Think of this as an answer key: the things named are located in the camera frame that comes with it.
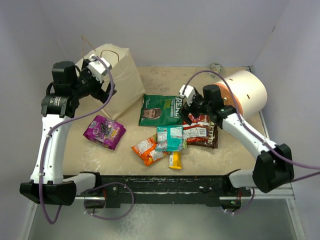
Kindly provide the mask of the green chips bag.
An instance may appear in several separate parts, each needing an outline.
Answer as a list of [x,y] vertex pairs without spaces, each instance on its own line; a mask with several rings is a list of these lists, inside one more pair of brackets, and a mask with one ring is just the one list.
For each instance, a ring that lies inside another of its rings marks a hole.
[[141,127],[157,127],[180,125],[180,110],[183,100],[172,95],[143,95],[138,125]]

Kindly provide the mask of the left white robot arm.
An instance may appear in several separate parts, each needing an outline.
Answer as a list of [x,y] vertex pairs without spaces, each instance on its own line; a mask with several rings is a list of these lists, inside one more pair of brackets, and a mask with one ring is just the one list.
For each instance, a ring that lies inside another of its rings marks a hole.
[[95,55],[84,59],[81,68],[72,61],[53,65],[53,81],[41,101],[42,135],[37,161],[29,181],[20,184],[20,194],[36,204],[58,206],[70,206],[85,191],[91,196],[101,194],[103,184],[99,173],[84,171],[64,178],[63,161],[80,99],[92,96],[106,106],[116,93],[112,80],[106,90],[102,88],[104,76],[111,69],[107,60]]

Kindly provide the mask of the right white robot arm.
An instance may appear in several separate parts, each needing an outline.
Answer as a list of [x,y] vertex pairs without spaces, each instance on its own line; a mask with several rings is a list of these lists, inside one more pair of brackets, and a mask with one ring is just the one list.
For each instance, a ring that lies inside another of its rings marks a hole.
[[222,183],[222,190],[228,196],[235,195],[240,188],[258,188],[268,193],[294,179],[291,149],[286,144],[276,144],[260,134],[237,113],[232,105],[226,105],[219,87],[206,85],[203,93],[183,85],[179,96],[185,100],[180,111],[182,119],[191,124],[191,116],[207,115],[219,128],[236,138],[255,159],[252,170],[235,170]]

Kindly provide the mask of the brown paper bag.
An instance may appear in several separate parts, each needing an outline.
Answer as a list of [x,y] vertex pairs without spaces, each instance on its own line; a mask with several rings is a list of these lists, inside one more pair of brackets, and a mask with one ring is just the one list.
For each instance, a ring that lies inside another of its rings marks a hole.
[[84,36],[81,40],[81,58],[76,63],[79,68],[82,67],[83,60],[89,59],[91,55],[105,59],[112,66],[110,72],[116,93],[101,111],[115,120],[146,93],[137,66],[128,48],[111,43],[94,47]]

